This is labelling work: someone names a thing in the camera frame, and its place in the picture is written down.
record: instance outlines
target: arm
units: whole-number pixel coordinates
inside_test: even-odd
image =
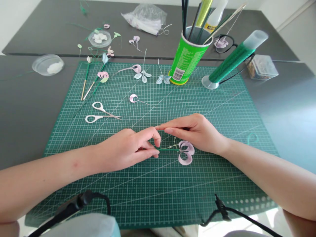
[[[0,232],[44,198],[86,176],[122,170],[159,151],[160,135],[153,127],[135,133],[124,129],[98,145],[45,157],[0,171]]]
[[[171,120],[156,126],[156,129],[187,140],[200,150],[224,157],[288,213],[316,221],[315,174],[279,157],[224,137],[200,114]]]

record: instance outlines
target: gray table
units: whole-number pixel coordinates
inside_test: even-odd
[[[0,56],[0,169],[41,158],[80,61],[64,57],[65,68],[51,77],[34,72],[13,78],[30,71],[35,58]],[[113,61],[142,63],[141,59]],[[243,73],[244,81],[281,157],[316,173],[316,78],[305,64],[276,63],[276,67],[279,76],[267,82],[251,80],[248,72]]]
[[[167,24],[172,24],[172,26],[168,28],[170,30],[168,36],[164,34],[154,36],[131,27],[121,16],[121,12],[131,12],[137,4],[100,1],[88,1],[88,4],[90,8],[84,6],[90,12],[84,16],[79,9],[79,1],[42,0],[4,48],[3,53],[6,55],[57,54],[73,57],[79,55],[77,44],[80,43],[83,46],[81,55],[91,55],[88,50],[91,44],[89,41],[84,41],[91,31],[67,23],[80,24],[89,29],[103,27],[103,24],[107,23],[111,26],[109,32],[112,37],[114,31],[122,35],[122,47],[119,38],[111,43],[116,57],[143,58],[147,48],[148,59],[174,58],[182,31],[180,6],[158,5],[168,14]],[[196,9],[196,7],[189,7],[188,25],[193,22]],[[224,16],[232,12],[233,10],[225,10]],[[228,23],[220,33],[227,33],[232,24],[233,21]],[[270,55],[273,60],[298,61],[261,11],[243,11],[230,35],[239,44],[257,29],[269,35],[269,39],[258,48],[258,54]],[[139,48],[143,52],[137,51],[133,45],[129,44],[128,40],[133,36],[140,36]],[[203,59],[223,60],[229,54],[230,52],[219,55],[212,47],[205,53]]]

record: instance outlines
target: clear plastic container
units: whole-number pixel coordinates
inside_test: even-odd
[[[111,34],[105,30],[99,30],[99,34],[104,34],[107,36],[107,40],[102,40],[101,43],[96,43],[94,41],[94,39],[92,38],[94,35],[97,35],[97,33],[95,32],[91,32],[91,34],[88,36],[88,40],[90,41],[91,45],[93,47],[96,47],[96,48],[104,48],[106,46],[109,46],[112,42],[112,39],[111,39]]]
[[[256,54],[247,66],[251,79],[267,81],[277,75],[276,67],[269,55]]]
[[[60,72],[64,65],[64,61],[59,56],[46,54],[33,62],[32,69],[43,76],[52,76]]]

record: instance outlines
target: plastic bag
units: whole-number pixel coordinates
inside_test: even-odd
[[[153,35],[158,35],[167,17],[167,13],[153,4],[140,4],[133,12],[121,15],[131,26]]]

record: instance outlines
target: green cutting mat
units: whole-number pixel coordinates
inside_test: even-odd
[[[110,75],[77,116],[81,106],[81,91],[86,63],[81,62],[62,106],[61,112],[45,149],[44,156],[97,144],[124,128],[140,131],[174,118],[201,113],[223,135],[246,143],[250,133],[256,133],[259,142],[250,145],[278,155],[273,142],[262,123],[241,76],[225,82],[211,91],[202,86],[201,79],[214,71],[214,67],[197,67],[188,83],[182,86],[164,83],[156,85],[161,74],[158,65],[145,65],[152,74],[146,84],[135,79],[135,72],[126,70],[111,77],[120,69],[132,64],[108,63],[104,70]],[[90,66],[88,86],[96,77],[102,64]],[[161,65],[164,75],[170,65]],[[131,103],[129,96],[136,94],[144,103]],[[89,124],[87,115],[103,115],[92,108],[100,101],[105,110],[123,120],[99,119]],[[173,137],[160,131],[161,147],[173,144]],[[26,225],[38,226],[54,215],[57,207],[87,189],[106,194],[111,200],[112,215],[120,228],[176,226],[201,223],[216,208],[214,193],[227,206],[247,215],[259,213],[275,206],[275,203],[224,158],[197,150],[193,162],[183,166],[176,151],[162,151],[158,159],[150,158],[128,169],[100,173],[78,180],[50,195],[26,216]],[[106,213],[106,204],[96,199],[80,214]]]

